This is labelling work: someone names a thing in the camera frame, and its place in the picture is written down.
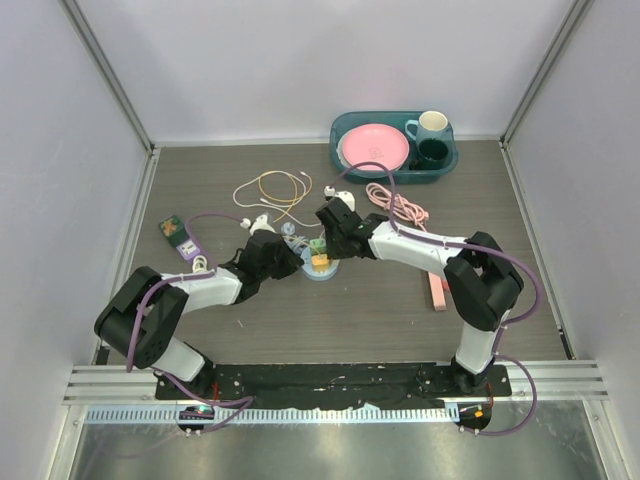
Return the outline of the yellow charger plug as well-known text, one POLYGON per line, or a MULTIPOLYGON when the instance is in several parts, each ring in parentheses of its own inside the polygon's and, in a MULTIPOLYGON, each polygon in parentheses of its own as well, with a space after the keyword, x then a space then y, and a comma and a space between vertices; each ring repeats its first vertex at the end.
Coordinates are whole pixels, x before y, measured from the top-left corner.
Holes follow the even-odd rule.
POLYGON ((326 254, 315 254, 311 256, 311 266, 315 273, 324 273, 331 267, 331 260, 326 254))

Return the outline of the pink power strip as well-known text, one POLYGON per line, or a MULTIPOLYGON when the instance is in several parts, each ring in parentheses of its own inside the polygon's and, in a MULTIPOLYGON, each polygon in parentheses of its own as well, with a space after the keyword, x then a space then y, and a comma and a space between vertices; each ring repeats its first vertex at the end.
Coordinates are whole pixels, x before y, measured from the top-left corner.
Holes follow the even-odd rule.
POLYGON ((431 302, 435 311, 445 311, 447 308, 444 286, 441 278, 433 273, 427 275, 431 292, 431 302))

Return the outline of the green charger plug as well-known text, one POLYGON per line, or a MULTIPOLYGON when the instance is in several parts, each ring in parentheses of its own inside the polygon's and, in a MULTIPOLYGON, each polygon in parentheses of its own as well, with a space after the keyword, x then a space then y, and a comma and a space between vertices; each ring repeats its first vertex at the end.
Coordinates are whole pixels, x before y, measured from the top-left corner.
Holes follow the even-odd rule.
POLYGON ((324 238, 311 239, 309 241, 309 245, 317 254, 325 254, 327 252, 326 241, 324 238))

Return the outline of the round blue power strip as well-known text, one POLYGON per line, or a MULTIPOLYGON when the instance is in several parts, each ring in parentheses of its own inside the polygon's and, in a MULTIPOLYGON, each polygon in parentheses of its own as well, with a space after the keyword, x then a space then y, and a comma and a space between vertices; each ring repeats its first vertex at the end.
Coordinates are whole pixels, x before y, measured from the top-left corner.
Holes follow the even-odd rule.
POLYGON ((302 265, 302 273, 310 280, 313 281, 327 281, 330 280, 332 277, 334 277, 338 271, 338 266, 340 261, 339 260, 334 260, 334 259, 329 259, 331 260, 331 267, 328 271, 324 272, 324 273, 315 273, 312 269, 311 266, 311 256, 315 255, 311 252, 310 249, 305 249, 302 252, 301 258, 303 260, 303 265, 302 265))

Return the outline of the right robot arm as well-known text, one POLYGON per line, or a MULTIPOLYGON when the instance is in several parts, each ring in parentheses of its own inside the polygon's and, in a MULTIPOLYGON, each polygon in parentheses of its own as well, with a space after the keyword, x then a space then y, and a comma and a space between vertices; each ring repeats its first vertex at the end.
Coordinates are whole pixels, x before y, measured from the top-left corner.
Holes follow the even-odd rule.
POLYGON ((338 197, 326 200, 315 215, 324 227, 330 257, 397 262, 446 281, 463 321, 449 367, 451 381, 465 395, 483 388, 495 362, 499 328, 524 288, 493 238, 483 232, 468 239, 429 234, 382 214, 362 218, 338 197))

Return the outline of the dark green cube socket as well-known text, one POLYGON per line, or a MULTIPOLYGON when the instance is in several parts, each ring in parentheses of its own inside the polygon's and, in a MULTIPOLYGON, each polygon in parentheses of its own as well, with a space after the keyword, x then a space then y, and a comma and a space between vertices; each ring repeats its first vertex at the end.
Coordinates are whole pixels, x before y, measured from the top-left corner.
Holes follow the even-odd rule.
POLYGON ((158 223, 158 229, 172 248, 177 248, 189 240, 184 222, 178 215, 171 215, 161 220, 158 223))

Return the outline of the purple power strip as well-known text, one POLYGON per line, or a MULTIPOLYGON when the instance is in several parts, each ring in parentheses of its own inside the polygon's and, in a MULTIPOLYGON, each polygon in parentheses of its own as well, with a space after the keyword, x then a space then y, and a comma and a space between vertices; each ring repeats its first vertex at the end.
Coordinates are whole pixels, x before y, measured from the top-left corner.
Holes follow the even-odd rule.
POLYGON ((196 258, 203 256, 202 249, 192 239, 180 243, 176 250, 187 262, 193 262, 196 258))

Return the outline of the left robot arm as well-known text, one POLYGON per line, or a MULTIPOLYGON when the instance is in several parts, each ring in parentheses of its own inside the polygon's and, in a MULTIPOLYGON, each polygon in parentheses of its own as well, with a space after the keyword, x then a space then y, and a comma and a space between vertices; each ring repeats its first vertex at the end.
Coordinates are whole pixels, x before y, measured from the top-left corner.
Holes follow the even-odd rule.
POLYGON ((258 230, 235 256, 214 270, 169 275, 137 268, 98 315, 95 334, 127 359, 127 367, 161 371, 190 398, 213 392, 215 367, 203 353, 175 337, 181 317, 212 306, 240 304, 266 280, 287 278, 303 260, 284 238, 258 230))

